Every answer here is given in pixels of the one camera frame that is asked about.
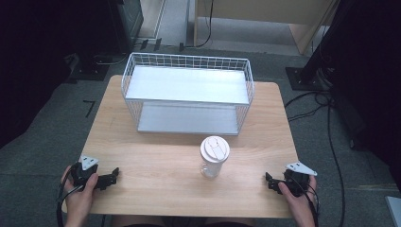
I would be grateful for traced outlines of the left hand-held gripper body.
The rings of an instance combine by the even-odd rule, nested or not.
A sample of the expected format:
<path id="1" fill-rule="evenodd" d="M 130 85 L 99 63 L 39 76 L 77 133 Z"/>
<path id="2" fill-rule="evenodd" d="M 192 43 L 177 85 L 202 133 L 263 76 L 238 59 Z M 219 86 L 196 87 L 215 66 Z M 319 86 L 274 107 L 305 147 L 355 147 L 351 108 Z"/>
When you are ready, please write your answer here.
<path id="1" fill-rule="evenodd" d="M 84 189 L 89 178 L 97 172 L 98 159 L 81 155 L 78 162 L 71 166 L 71 177 L 75 189 Z"/>

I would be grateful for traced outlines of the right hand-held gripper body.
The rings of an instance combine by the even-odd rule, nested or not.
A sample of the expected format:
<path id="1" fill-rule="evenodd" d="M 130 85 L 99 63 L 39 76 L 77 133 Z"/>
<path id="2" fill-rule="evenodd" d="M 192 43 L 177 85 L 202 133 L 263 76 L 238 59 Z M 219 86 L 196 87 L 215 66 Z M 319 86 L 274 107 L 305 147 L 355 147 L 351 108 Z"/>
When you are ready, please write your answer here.
<path id="1" fill-rule="evenodd" d="M 295 197 L 302 196 L 309 186 L 309 177 L 318 173 L 301 162 L 286 165 L 284 172 L 285 184 Z"/>

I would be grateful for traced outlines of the clear cup with white lid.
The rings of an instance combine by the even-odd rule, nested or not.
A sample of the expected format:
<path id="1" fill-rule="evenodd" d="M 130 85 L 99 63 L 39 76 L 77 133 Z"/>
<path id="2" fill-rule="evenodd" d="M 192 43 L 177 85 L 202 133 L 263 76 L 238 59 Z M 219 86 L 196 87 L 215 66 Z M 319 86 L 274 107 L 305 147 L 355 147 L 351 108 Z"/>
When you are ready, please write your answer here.
<path id="1" fill-rule="evenodd" d="M 216 178 L 222 165 L 230 155 L 230 146 L 219 136 L 208 136 L 200 144 L 200 157 L 203 162 L 200 172 L 207 178 Z"/>

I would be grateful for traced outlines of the white wire shelf rack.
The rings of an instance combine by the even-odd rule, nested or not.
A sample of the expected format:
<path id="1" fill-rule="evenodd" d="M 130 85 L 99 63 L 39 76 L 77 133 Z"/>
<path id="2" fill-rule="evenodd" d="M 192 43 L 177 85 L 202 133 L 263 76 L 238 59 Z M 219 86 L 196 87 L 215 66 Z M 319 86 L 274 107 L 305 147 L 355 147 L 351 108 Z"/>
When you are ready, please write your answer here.
<path id="1" fill-rule="evenodd" d="M 247 59 L 132 53 L 121 91 L 140 132 L 238 135 L 254 83 Z"/>

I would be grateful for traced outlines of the person's right hand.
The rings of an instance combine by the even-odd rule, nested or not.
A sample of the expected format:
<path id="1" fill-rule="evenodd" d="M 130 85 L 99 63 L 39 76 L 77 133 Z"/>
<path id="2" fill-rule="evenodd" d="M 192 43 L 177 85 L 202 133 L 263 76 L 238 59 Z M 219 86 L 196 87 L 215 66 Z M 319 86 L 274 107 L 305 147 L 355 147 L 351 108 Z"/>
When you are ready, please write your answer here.
<path id="1" fill-rule="evenodd" d="M 311 186 L 311 189 L 307 191 L 307 197 L 294 197 L 284 183 L 279 183 L 278 185 L 281 189 L 282 195 L 288 203 L 288 208 L 294 219 L 306 217 L 313 218 L 309 201 L 315 201 L 313 190 L 316 188 L 317 182 L 314 176 L 309 177 L 309 185 Z"/>

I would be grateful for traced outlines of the person's left hand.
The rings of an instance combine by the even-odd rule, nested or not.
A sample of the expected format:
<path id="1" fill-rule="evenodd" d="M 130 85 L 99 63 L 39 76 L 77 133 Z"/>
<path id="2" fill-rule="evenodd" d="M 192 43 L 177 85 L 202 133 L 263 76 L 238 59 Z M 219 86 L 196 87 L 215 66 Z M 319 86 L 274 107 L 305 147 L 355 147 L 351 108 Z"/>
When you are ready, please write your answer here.
<path id="1" fill-rule="evenodd" d="M 98 174 L 94 173 L 84 189 L 69 195 L 66 199 L 67 218 L 87 218 L 91 210 Z"/>

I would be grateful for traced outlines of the pale grey flat box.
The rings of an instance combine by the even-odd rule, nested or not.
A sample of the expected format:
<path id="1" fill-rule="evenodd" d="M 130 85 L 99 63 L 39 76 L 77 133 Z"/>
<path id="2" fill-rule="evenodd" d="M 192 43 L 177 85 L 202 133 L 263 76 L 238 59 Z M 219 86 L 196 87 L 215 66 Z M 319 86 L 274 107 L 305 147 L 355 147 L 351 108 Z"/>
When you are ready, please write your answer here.
<path id="1" fill-rule="evenodd" d="M 385 198 L 395 227 L 401 227 L 401 199 L 387 196 Z"/>

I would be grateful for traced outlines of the dark equipment cabinet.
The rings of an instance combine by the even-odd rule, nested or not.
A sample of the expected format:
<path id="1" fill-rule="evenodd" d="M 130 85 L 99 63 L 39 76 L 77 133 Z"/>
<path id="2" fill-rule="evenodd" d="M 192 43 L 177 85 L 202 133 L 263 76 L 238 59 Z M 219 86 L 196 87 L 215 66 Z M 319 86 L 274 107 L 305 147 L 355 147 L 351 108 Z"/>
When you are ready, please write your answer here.
<path id="1" fill-rule="evenodd" d="M 144 22 L 140 0 L 107 0 L 112 37 L 119 53 L 131 53 Z"/>

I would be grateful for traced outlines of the light wooden cabinet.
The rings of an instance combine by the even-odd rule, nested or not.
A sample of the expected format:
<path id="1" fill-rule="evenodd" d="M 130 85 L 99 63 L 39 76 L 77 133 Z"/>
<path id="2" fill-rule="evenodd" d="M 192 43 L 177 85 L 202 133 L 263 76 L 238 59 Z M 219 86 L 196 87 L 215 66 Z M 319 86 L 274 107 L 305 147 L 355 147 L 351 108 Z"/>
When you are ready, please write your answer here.
<path id="1" fill-rule="evenodd" d="M 300 54 L 305 54 L 321 26 L 330 26 L 340 0 L 213 0 L 213 10 L 194 0 L 194 44 L 198 43 L 199 17 L 289 24 Z"/>

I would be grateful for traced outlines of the black floor base plate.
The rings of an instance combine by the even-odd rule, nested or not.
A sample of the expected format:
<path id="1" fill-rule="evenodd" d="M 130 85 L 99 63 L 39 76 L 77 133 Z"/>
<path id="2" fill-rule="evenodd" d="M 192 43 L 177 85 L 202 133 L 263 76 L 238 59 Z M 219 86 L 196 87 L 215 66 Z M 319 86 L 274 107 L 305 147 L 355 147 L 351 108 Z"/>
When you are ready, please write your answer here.
<path id="1" fill-rule="evenodd" d="M 64 58 L 71 72 L 66 83 L 77 83 L 79 80 L 102 81 L 105 79 L 112 63 L 111 56 L 96 55 L 90 60 L 82 61 L 77 54 L 71 54 Z"/>

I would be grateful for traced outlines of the black stand with base plate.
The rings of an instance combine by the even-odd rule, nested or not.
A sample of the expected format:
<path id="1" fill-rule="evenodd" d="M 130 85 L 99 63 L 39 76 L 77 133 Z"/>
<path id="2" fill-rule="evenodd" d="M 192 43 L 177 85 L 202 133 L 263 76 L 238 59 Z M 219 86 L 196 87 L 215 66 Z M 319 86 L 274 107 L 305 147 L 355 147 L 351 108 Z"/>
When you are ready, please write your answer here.
<path id="1" fill-rule="evenodd" d="M 294 91 L 323 91 L 322 81 L 318 71 L 325 65 L 333 62 L 335 41 L 340 38 L 341 30 L 345 28 L 345 21 L 349 11 L 357 0 L 336 0 L 337 9 L 331 26 L 328 28 L 321 42 L 313 52 L 303 68 L 287 67 L 286 73 L 291 88 Z"/>

